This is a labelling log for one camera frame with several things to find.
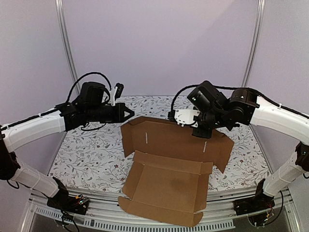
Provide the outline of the brown cardboard box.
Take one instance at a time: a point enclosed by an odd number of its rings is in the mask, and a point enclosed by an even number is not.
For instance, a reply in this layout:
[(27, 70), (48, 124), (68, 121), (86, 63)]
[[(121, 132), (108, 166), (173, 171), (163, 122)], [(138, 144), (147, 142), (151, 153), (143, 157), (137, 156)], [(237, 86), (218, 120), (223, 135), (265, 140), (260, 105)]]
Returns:
[(132, 215), (185, 227), (196, 226), (207, 205), (213, 168), (224, 172), (234, 142), (224, 133), (209, 139), (165, 119), (140, 116), (121, 126), (124, 155), (133, 164), (118, 198)]

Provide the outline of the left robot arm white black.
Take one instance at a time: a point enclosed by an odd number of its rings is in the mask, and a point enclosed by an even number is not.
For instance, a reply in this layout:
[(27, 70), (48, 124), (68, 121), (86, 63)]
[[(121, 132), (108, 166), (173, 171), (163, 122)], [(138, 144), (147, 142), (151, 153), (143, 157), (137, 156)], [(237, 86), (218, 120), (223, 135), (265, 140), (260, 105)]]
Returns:
[(134, 116), (120, 98), (124, 85), (118, 83), (107, 89), (104, 84), (85, 82), (80, 95), (73, 101), (66, 101), (54, 108), (6, 124), (0, 128), (0, 178), (12, 180), (30, 189), (37, 190), (62, 210), (72, 205), (65, 186), (54, 178), (48, 177), (25, 163), (17, 161), (15, 151), (33, 141), (51, 134), (68, 132), (90, 122), (101, 124), (124, 123)]

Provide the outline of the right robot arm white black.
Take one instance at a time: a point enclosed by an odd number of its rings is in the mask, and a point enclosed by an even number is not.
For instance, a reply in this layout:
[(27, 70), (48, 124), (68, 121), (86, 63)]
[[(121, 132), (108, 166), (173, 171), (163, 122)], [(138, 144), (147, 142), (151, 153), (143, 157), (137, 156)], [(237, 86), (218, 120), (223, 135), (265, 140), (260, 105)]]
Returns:
[(258, 90), (248, 87), (232, 87), (227, 98), (221, 87), (209, 81), (195, 85), (187, 96), (201, 113), (196, 116), (197, 124), (204, 129), (203, 135), (210, 136), (211, 130), (225, 127), (232, 130), (243, 125), (260, 126), (289, 135), (299, 140), (291, 157), (271, 176), (263, 180), (250, 207), (261, 210), (274, 197), (299, 176), (309, 170), (309, 117), (299, 111), (274, 102)]

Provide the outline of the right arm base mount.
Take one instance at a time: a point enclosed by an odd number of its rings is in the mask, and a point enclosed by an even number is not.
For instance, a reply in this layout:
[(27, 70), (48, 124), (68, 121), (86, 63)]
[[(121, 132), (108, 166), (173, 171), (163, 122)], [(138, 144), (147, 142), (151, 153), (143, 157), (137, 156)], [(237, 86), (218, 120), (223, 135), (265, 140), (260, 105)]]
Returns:
[[(238, 199), (233, 201), (233, 209), (236, 215), (250, 214), (262, 210), (270, 209), (275, 206), (274, 197), (269, 197), (264, 194), (263, 184), (265, 179), (262, 179), (256, 188), (255, 195), (248, 198)], [(249, 222), (255, 227), (265, 226), (270, 217), (269, 213), (263, 213), (260, 215), (249, 216)]]

